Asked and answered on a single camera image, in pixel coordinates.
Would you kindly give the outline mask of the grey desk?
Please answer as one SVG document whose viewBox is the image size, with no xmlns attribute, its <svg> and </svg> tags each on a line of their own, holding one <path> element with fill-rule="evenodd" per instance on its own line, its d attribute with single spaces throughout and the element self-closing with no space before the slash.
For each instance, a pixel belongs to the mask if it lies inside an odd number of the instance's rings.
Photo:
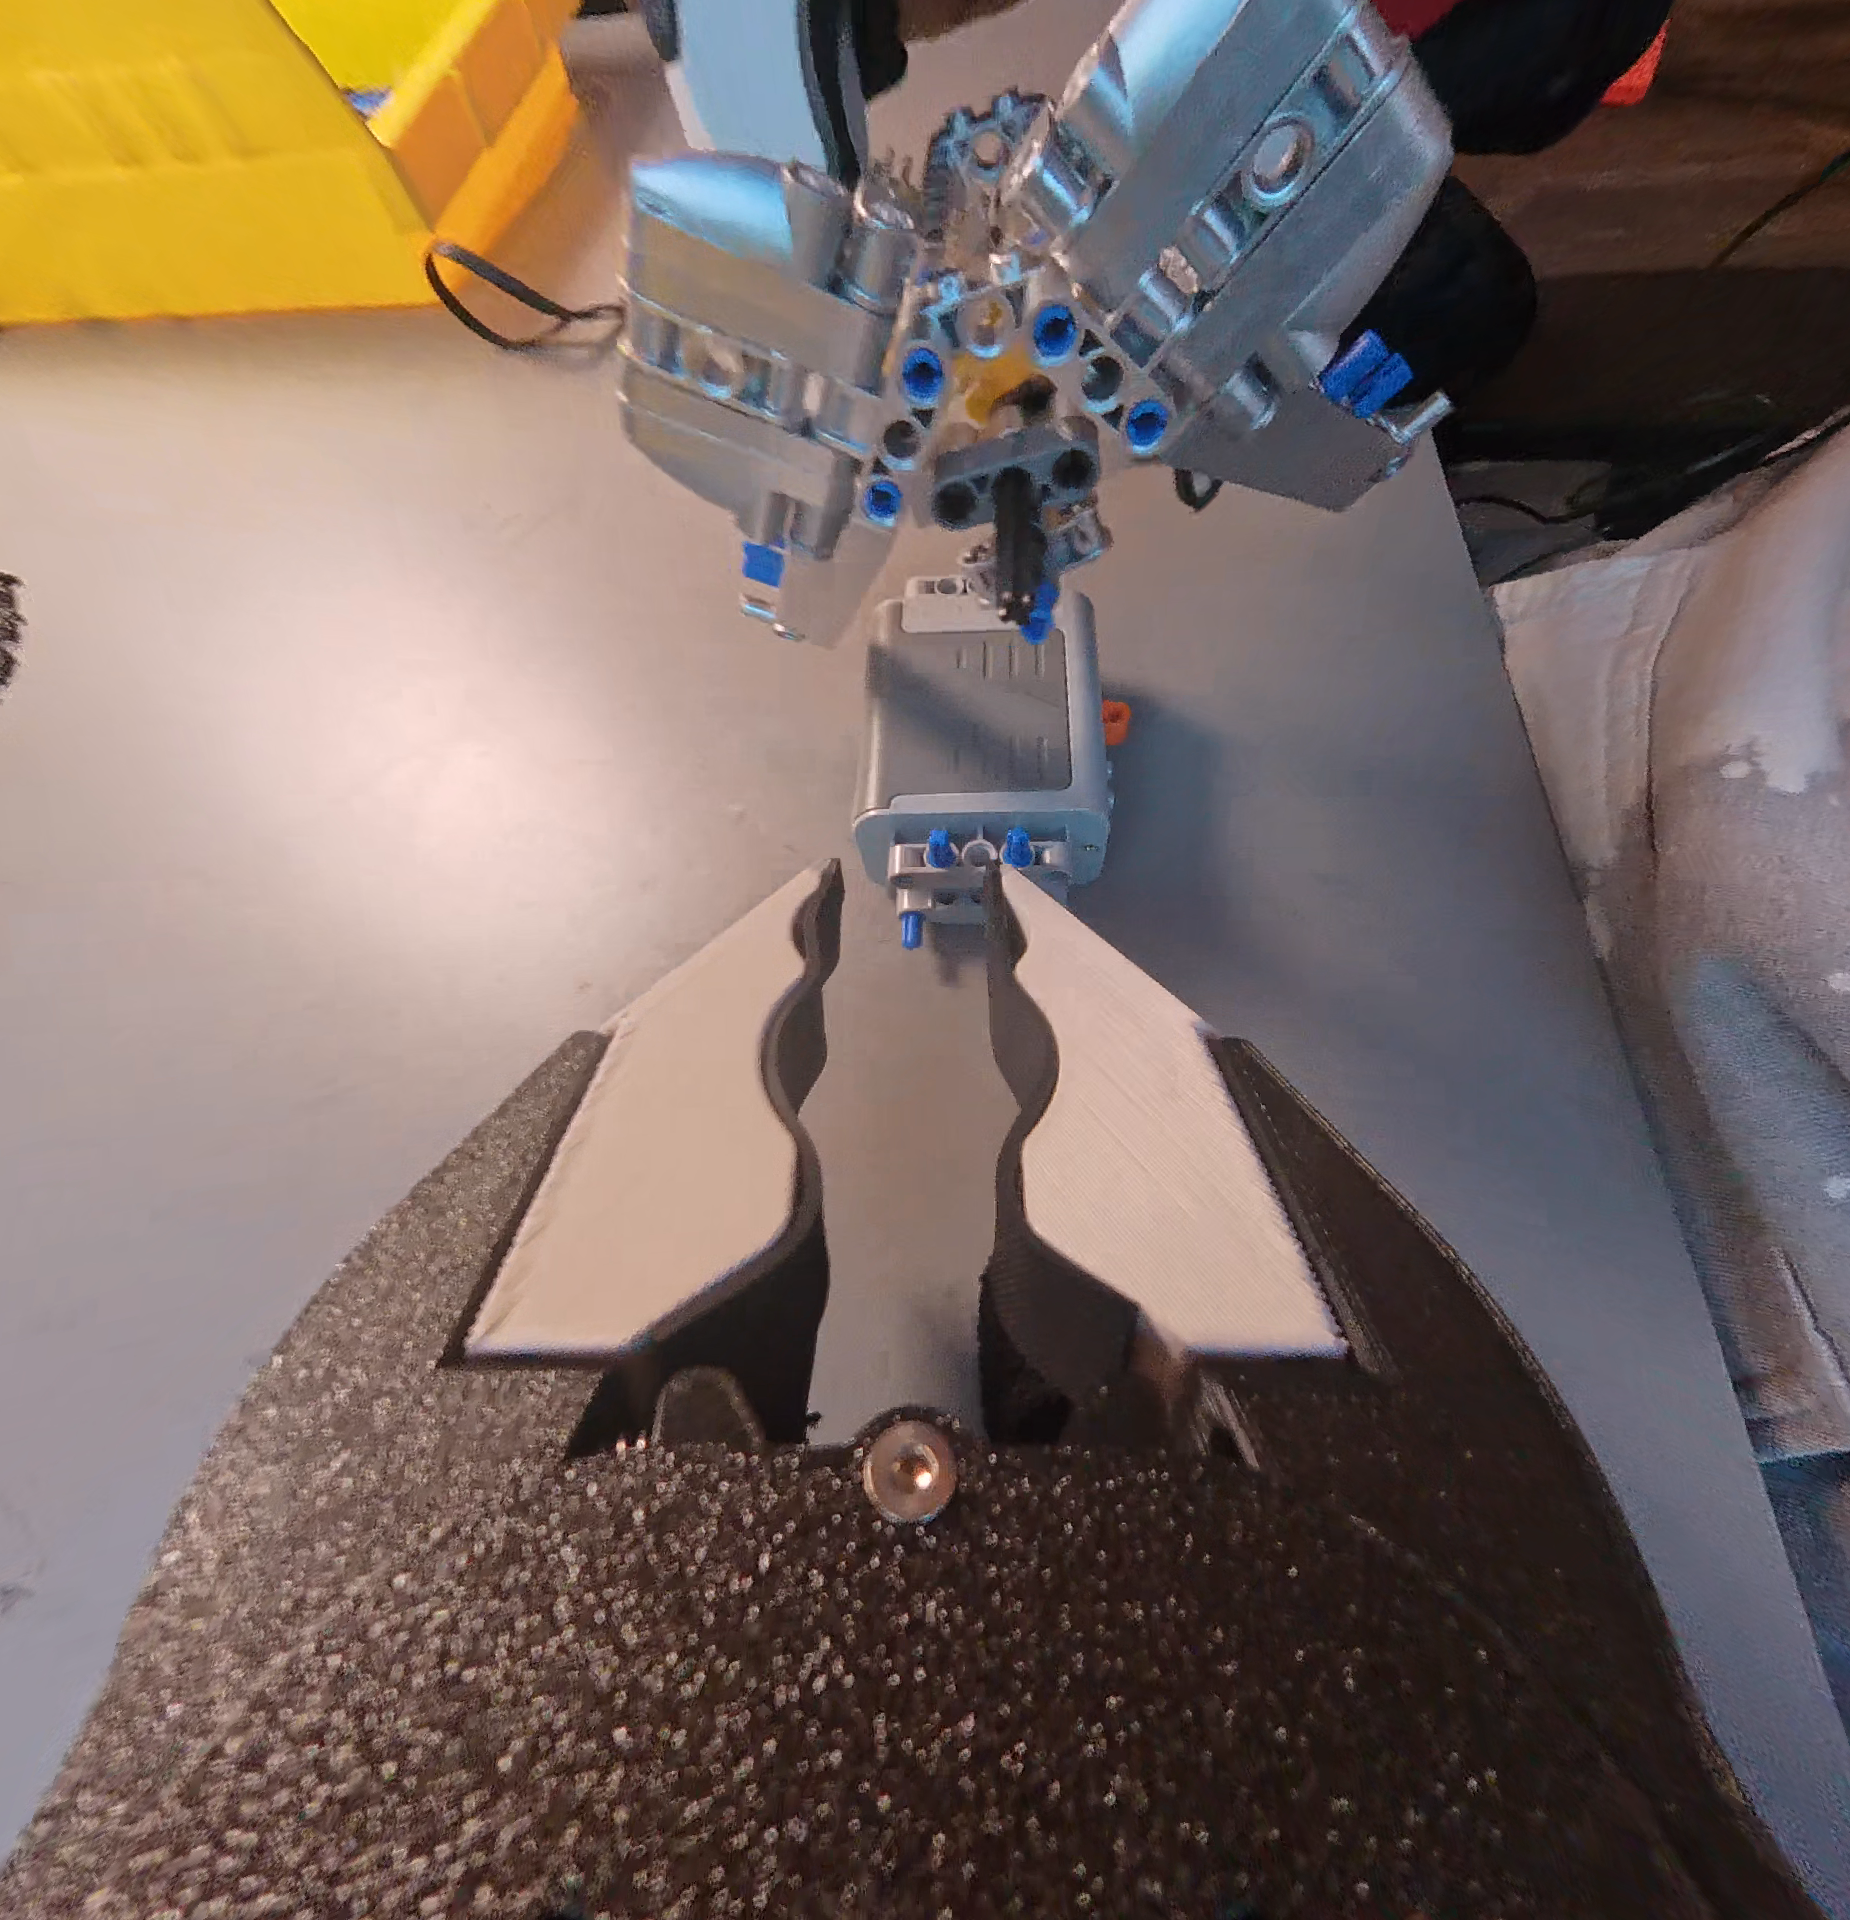
<svg viewBox="0 0 1850 1920">
<path fill-rule="evenodd" d="M 1348 514 L 1129 474 L 1107 521 L 1080 917 L 1488 1284 L 1850 1915 L 1850 1745 L 1433 451 Z M 602 370 L 435 310 L 3 335 L 0 569 L 2 1862 L 249 1376 L 572 1030 L 844 860 L 825 1435 L 976 1412 L 1013 1106 L 981 944 L 900 953 L 846 842 L 859 648 L 743 621 Z"/>
</svg>

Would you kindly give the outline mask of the grey transparent engine model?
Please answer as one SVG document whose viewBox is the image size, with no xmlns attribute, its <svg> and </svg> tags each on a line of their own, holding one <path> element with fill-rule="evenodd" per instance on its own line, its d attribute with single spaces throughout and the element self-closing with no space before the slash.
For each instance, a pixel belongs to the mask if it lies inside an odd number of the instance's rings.
<svg viewBox="0 0 1850 1920">
<path fill-rule="evenodd" d="M 1105 474 L 1340 511 L 1448 414 L 1358 327 L 1448 164 L 1370 5 L 1128 5 L 1054 99 L 951 110 L 916 163 L 633 163 L 620 430 L 733 520 L 776 634 L 837 639 L 916 524 L 1032 637 Z"/>
</svg>

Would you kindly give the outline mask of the grey battery box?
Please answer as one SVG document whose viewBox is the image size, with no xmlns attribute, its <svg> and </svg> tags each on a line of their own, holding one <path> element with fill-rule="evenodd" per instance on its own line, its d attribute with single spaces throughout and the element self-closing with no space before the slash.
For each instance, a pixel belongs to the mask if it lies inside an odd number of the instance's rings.
<svg viewBox="0 0 1850 1920">
<path fill-rule="evenodd" d="M 852 842 L 893 915 L 981 924 L 991 869 L 1065 903 L 1098 880 L 1112 774 L 1090 598 L 1049 590 L 1032 637 L 971 572 L 913 577 L 869 613 L 864 733 Z M 1027 871 L 999 860 L 1031 831 Z"/>
</svg>

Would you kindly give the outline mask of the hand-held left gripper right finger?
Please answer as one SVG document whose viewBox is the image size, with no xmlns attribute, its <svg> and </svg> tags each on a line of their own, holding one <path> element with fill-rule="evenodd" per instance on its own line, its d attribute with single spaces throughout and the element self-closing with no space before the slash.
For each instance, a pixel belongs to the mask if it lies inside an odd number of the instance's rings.
<svg viewBox="0 0 1850 1920">
<path fill-rule="evenodd" d="M 980 1277 L 989 1439 L 1258 1457 L 1243 1386 L 1355 1357 L 1217 1035 L 1019 871 L 985 887 L 1014 1106 Z"/>
</svg>

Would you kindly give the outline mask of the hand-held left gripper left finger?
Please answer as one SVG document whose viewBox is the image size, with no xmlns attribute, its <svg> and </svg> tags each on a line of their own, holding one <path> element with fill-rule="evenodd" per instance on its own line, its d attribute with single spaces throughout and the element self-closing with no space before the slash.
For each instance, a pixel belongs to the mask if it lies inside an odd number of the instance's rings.
<svg viewBox="0 0 1850 1920">
<path fill-rule="evenodd" d="M 797 871 L 600 1030 L 456 1330 L 456 1363 L 576 1369 L 572 1448 L 663 1435 L 674 1381 L 718 1373 L 755 1447 L 809 1428 L 828 1306 L 817 1147 L 841 864 Z"/>
</svg>

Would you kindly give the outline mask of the yellow plastic bin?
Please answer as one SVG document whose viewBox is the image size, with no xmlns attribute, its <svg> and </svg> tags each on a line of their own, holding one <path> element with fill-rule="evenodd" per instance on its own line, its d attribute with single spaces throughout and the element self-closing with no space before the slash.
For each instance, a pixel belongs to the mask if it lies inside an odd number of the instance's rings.
<svg viewBox="0 0 1850 1920">
<path fill-rule="evenodd" d="M 576 121 L 576 1 L 0 1 L 0 327 L 432 306 Z"/>
</svg>

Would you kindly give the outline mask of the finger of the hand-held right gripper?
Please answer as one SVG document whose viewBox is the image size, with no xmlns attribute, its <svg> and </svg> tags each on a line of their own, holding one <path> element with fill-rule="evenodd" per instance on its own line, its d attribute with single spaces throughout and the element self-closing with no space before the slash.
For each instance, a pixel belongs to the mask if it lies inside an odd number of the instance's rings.
<svg viewBox="0 0 1850 1920">
<path fill-rule="evenodd" d="M 846 1 L 665 1 L 663 71 L 687 143 L 861 181 L 867 111 Z"/>
</svg>

